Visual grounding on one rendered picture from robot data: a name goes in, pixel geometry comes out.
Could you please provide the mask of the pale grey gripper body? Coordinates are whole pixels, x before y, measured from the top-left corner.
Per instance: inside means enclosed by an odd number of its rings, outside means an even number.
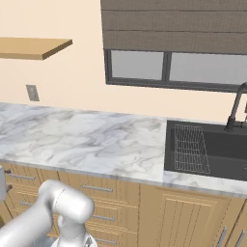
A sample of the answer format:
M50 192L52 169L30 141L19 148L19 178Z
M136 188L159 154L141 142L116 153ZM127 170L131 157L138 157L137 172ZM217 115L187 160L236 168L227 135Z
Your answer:
M0 201L4 201L7 197L7 185L5 180L5 170L0 165Z

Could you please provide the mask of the wooden drawer front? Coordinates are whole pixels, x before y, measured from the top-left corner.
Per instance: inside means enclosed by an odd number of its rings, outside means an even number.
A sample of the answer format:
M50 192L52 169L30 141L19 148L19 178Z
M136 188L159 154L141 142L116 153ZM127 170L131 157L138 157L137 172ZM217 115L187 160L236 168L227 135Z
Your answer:
M5 174L7 182L34 187L39 187L41 185L37 170L35 168L8 163L2 163L2 166L4 167L4 170L11 170L12 174L23 175L27 177L36 177L35 180L27 180L21 178L12 178L9 177L9 174Z
M123 204L109 203L105 201L95 201L95 211L93 215L115 217L115 221L108 221L91 217L89 222L108 227L120 228L136 233L138 229L138 207Z
M131 206L137 206L139 201L139 184L130 181L123 181L121 179L98 178L93 176L85 176L79 174L71 174L66 172L59 173L60 180L64 183L79 189L87 195L94 198L101 198L104 200L116 200L124 202ZM113 188L113 192L102 192L93 189L85 189L80 187L82 184Z
M31 206L23 206L20 201L34 204L37 198L37 188L15 186L8 192L6 204L10 211L23 211Z
M117 241L117 245L106 245L97 243L98 247L138 247L137 234L130 233L115 228L105 228L88 224L86 226L88 233L93 238Z

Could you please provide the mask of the dark framed window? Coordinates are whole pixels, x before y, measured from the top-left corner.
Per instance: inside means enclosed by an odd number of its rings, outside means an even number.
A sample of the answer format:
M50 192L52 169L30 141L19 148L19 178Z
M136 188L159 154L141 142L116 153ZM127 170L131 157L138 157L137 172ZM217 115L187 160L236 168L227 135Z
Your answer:
M104 51L108 85L236 92L247 83L247 55Z

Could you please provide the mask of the wooden cupboard door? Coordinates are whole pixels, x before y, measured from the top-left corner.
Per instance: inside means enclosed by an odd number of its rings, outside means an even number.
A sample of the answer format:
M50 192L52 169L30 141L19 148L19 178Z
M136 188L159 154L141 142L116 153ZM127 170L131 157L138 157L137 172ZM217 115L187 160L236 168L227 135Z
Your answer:
M240 211L236 219L236 222L233 226L233 230L229 236L229 239L225 247L234 247L235 242L237 240L237 235L242 229L246 231L246 235L241 243L241 247L247 247L247 200L245 201L242 210Z
M216 247L230 200L141 185L140 247Z

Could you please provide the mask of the dark grey sink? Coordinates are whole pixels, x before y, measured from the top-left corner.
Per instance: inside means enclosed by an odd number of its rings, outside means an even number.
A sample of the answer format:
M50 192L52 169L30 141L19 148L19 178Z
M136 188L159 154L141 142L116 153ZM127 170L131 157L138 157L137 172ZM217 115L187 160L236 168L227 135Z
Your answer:
M200 126L203 129L209 174L188 173L175 169L175 125ZM247 181L247 128L228 132L221 124L167 121L164 170L213 178Z

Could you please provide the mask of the brown window blind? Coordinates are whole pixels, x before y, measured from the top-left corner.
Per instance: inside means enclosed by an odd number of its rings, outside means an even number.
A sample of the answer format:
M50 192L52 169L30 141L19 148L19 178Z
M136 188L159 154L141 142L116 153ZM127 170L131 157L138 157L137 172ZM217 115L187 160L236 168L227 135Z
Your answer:
M101 0L106 49L247 54L247 0Z

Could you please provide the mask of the black tap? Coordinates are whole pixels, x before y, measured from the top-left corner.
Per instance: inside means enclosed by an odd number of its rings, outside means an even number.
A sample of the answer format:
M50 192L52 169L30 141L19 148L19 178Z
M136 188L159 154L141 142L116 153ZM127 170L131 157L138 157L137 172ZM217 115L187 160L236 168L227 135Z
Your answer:
M233 110L228 118L227 124L225 126L225 130L226 131L233 131L233 129L235 127L240 127L240 128L247 128L247 120L245 122L237 122L235 120L235 115L236 115L236 111L241 99L241 96L243 94L243 91L247 89L247 82L244 82L240 85L240 87L238 88L235 100L234 100L234 104L233 104Z

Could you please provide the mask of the grey wall outlet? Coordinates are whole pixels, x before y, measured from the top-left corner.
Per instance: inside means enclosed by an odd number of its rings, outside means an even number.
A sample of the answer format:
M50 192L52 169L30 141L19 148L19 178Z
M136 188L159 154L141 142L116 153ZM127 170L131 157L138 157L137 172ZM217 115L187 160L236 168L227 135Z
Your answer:
M39 101L39 94L37 87L35 85L27 85L26 86L28 97L31 101Z

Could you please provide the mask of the light wooden wall shelf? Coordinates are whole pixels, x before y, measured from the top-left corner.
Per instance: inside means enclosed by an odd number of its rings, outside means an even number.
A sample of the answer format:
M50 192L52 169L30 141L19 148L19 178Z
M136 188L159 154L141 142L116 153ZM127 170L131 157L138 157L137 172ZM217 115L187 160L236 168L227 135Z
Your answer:
M0 58L43 61L70 45L67 39L0 38Z

